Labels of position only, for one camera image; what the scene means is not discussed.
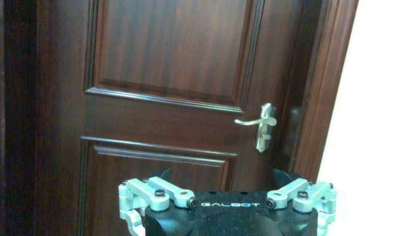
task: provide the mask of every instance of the metal bracket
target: metal bracket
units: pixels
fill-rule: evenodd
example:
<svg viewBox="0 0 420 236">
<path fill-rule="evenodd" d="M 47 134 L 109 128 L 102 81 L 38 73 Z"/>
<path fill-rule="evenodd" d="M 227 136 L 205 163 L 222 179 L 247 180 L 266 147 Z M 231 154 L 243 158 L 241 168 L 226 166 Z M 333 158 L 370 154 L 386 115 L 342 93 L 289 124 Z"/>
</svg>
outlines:
<svg viewBox="0 0 420 236">
<path fill-rule="evenodd" d="M 151 177 L 146 183 L 133 178 L 118 185 L 119 218 L 126 221 L 131 236 L 145 236 L 141 216 L 145 208 L 163 211 L 169 208 L 169 199 L 177 207 L 193 208 L 195 196 L 189 189 L 181 189 L 158 177 Z"/>
<path fill-rule="evenodd" d="M 315 209 L 317 236 L 325 236 L 329 224 L 335 220 L 335 189 L 330 183 L 318 182 L 311 185 L 298 178 L 282 188 L 266 193 L 266 206 L 281 210 L 287 201 L 293 200 L 293 209 L 301 213 L 309 213 Z"/>
</svg>

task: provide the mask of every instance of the dark brown door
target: dark brown door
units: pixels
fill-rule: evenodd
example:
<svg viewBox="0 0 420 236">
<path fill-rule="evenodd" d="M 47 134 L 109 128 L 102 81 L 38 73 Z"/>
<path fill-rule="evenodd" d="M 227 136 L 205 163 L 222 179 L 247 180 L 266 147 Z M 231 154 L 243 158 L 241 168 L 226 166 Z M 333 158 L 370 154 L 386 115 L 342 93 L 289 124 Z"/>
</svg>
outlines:
<svg viewBox="0 0 420 236">
<path fill-rule="evenodd" d="M 301 0 L 39 0 L 35 230 L 123 235 L 117 185 L 173 169 L 195 190 L 263 189 Z"/>
</svg>

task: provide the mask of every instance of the logo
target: logo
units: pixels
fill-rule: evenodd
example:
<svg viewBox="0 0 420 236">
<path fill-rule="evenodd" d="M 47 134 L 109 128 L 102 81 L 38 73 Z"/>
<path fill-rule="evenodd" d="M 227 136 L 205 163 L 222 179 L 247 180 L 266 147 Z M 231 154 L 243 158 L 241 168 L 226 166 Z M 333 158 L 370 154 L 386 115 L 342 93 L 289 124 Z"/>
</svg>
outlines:
<svg viewBox="0 0 420 236">
<path fill-rule="evenodd" d="M 201 203 L 202 207 L 257 207 L 259 203 Z"/>
</svg>

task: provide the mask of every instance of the raised door panel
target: raised door panel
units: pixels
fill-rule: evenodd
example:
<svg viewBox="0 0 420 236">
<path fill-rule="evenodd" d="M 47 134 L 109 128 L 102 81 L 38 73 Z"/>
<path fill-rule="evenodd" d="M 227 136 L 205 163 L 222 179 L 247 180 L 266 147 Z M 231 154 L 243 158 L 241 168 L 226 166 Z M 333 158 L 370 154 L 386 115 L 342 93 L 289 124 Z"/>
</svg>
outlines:
<svg viewBox="0 0 420 236">
<path fill-rule="evenodd" d="M 239 111 L 259 2 L 93 0 L 86 92 Z"/>
<path fill-rule="evenodd" d="M 226 190 L 235 155 L 142 143 L 82 137 L 79 182 L 81 231 L 85 235 L 118 235 L 126 224 L 118 219 L 117 186 L 130 178 L 146 178 L 171 168 L 170 181 L 194 190 Z"/>
</svg>

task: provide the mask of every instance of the silver door handle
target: silver door handle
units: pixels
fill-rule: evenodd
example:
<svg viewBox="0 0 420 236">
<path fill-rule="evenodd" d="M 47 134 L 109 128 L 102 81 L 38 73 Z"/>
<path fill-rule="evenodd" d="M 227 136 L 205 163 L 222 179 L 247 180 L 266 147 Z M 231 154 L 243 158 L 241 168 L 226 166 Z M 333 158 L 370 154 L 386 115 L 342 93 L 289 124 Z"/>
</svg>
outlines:
<svg viewBox="0 0 420 236">
<path fill-rule="evenodd" d="M 246 125 L 246 126 L 263 123 L 263 124 L 267 124 L 269 126 L 274 126 L 277 124 L 277 120 L 275 118 L 271 118 L 271 117 L 265 117 L 265 118 L 259 118 L 250 121 L 241 121 L 239 119 L 235 119 L 234 123 L 237 123 L 238 125 Z"/>
<path fill-rule="evenodd" d="M 277 124 L 277 120 L 274 118 L 275 115 L 275 107 L 270 103 L 265 103 L 261 106 L 261 114 L 259 119 L 250 120 L 250 121 L 241 121 L 234 119 L 234 123 L 238 125 L 258 125 L 257 133 L 255 133 L 255 143 L 254 148 L 258 152 L 263 152 L 269 147 L 269 140 L 270 140 L 270 132 L 271 127 Z"/>
</svg>

